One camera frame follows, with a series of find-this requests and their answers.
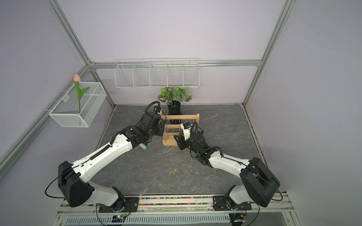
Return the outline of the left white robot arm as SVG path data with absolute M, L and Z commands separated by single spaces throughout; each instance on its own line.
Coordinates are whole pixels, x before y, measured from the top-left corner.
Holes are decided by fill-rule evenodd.
M 120 190 L 114 186 L 98 185 L 91 179 L 119 156 L 137 147 L 147 149 L 152 136 L 161 131 L 165 124 L 162 116 L 162 110 L 158 107 L 145 112 L 136 125 L 119 131 L 98 150 L 73 163 L 61 163 L 55 180 L 68 205 L 74 208 L 85 203 L 100 204 L 114 212 L 122 211 L 126 200 Z

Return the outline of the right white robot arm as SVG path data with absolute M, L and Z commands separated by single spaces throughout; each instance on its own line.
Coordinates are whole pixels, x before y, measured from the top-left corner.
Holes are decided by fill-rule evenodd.
M 245 202 L 267 207 L 279 192 L 280 182 L 261 159 L 239 159 L 223 154 L 220 147 L 208 146 L 201 132 L 175 135 L 174 139 L 181 150 L 189 149 L 191 154 L 194 153 L 191 157 L 201 164 L 241 179 L 242 185 L 233 185 L 220 200 L 214 201 L 214 210 L 235 210 Z

